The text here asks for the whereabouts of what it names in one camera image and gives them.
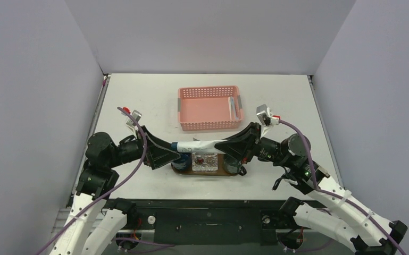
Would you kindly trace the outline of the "brown oval wooden tray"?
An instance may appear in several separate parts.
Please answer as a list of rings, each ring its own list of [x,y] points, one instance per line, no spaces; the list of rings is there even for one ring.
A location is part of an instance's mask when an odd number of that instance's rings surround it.
[[[180,171],[176,169],[173,164],[170,164],[172,170],[177,174],[182,175],[196,175],[196,176],[237,176],[238,174],[231,174],[224,170],[223,164],[218,165],[218,169],[216,171],[193,171],[192,167],[189,167],[187,170]]]

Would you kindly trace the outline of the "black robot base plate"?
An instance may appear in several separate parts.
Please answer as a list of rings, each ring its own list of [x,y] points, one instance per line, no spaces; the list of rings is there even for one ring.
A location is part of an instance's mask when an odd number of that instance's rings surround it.
[[[117,231],[117,238],[172,245],[275,245],[298,236],[299,226],[284,216],[284,200],[142,200]]]

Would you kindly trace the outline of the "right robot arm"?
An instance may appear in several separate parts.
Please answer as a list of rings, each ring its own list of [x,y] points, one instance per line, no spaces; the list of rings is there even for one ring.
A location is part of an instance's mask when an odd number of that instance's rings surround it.
[[[268,125],[251,123],[241,132],[215,143],[214,147],[241,163],[257,157],[285,168],[282,180],[327,209],[322,212],[291,197],[278,213],[282,225],[310,228],[355,254],[404,254],[400,243],[407,226],[378,215],[343,188],[313,160],[310,142],[298,128],[282,142],[266,138],[265,132],[278,124],[286,125],[286,121],[275,116]]]

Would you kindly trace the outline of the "dark green mug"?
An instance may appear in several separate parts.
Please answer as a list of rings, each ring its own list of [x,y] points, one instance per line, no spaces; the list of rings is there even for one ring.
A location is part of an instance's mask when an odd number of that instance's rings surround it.
[[[247,174],[242,162],[229,155],[223,155],[223,170],[230,175],[245,176]]]

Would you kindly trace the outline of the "dark cap toothpaste tube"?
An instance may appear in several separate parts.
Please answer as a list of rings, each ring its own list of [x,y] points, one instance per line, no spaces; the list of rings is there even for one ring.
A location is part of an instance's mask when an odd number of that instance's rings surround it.
[[[171,149],[179,153],[197,153],[197,154],[225,154],[217,149],[215,145],[225,140],[194,140],[172,142]]]

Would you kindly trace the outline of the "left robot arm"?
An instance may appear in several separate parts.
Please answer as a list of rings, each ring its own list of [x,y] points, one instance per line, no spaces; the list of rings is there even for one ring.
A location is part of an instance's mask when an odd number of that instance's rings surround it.
[[[135,203],[109,199],[122,185],[115,167],[137,161],[137,168],[145,164],[157,169],[180,158],[170,143],[151,136],[145,127],[119,144],[97,132],[88,139],[85,155],[67,220],[49,243],[51,254],[101,254],[121,228],[135,226]]]

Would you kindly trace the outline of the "light blue toothbrush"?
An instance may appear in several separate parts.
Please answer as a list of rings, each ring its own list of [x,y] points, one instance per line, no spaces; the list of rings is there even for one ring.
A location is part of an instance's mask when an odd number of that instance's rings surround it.
[[[233,111],[235,120],[239,120],[239,114],[237,112],[238,108],[237,108],[236,100],[234,97],[231,97],[231,105],[232,105],[232,111]]]

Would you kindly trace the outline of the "pink perforated plastic basket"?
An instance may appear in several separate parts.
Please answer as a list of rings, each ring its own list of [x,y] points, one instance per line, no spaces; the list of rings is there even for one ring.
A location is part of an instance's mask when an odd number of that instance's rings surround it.
[[[228,97],[234,97],[239,120],[230,119]],[[244,120],[244,110],[237,86],[188,87],[178,89],[181,111],[178,122],[183,131],[237,129]]]

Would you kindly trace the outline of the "dark blue mug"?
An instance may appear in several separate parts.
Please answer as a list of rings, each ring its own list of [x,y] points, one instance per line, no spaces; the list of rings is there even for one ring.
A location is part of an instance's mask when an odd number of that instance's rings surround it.
[[[181,153],[180,158],[171,162],[173,169],[179,172],[184,172],[189,169],[192,164],[190,153]]]

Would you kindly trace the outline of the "white toothbrush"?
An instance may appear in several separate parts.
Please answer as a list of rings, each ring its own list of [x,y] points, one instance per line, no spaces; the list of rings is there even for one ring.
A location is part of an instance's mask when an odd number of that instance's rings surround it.
[[[233,109],[234,109],[233,97],[228,97],[228,107],[229,107],[229,116],[230,116],[230,119],[232,119]]]

